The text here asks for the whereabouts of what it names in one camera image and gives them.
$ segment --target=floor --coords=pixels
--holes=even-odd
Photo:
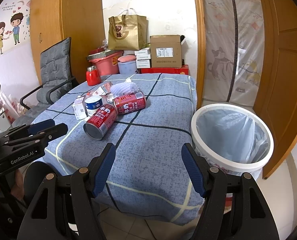
[[[271,209],[280,240],[285,240],[292,231],[294,215],[293,191],[286,161],[267,180],[260,176],[257,183]],[[183,227],[146,221],[149,227],[144,219],[130,217],[111,208],[101,213],[101,224],[107,240],[178,240],[196,226],[198,218]]]

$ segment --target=gift bag handle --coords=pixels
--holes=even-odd
[[[110,24],[113,26],[113,33],[114,33],[114,36],[116,38],[117,38],[117,33],[118,32],[121,32],[121,33],[123,32],[125,17],[126,17],[126,15],[123,14],[122,15],[122,26],[121,26],[121,30],[120,31],[116,31],[116,23],[115,23],[114,16],[110,17],[110,19],[109,19]]]
[[[126,15],[129,15],[130,10],[133,10],[135,14],[137,14],[134,8],[129,8],[129,9],[122,10],[117,16],[120,16],[123,12],[126,12]]]

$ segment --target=gray cushion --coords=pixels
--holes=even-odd
[[[53,87],[71,78],[69,49],[71,37],[53,45],[41,53],[41,78],[43,88],[36,95],[39,102],[48,104],[46,93]],[[56,102],[72,89],[72,83],[65,84],[51,93],[51,100]]]
[[[20,116],[17,118],[13,123],[12,127],[18,127],[23,124],[31,124],[36,117],[38,117],[42,112],[44,112],[47,108],[51,105],[38,103],[37,106],[33,106],[31,109],[25,112],[25,115]]]
[[[53,89],[55,86],[47,86],[47,87],[42,87],[41,89],[38,90],[36,94],[36,99],[37,101],[43,103],[43,104],[49,104],[46,100],[46,94],[48,91]],[[68,91],[65,89],[65,85],[60,87],[59,89],[55,90],[50,94],[50,100],[52,102],[56,102],[59,100],[63,95],[65,95]]]

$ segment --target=can bottom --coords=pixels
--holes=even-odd
[[[95,140],[100,141],[104,137],[101,130],[98,127],[96,127],[95,125],[93,125],[92,123],[85,123],[83,125],[83,129],[84,129],[85,133],[87,133],[89,136],[91,136]]]

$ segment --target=blue plastic container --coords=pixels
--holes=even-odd
[[[135,74],[137,72],[136,60],[129,62],[118,62],[120,74]]]

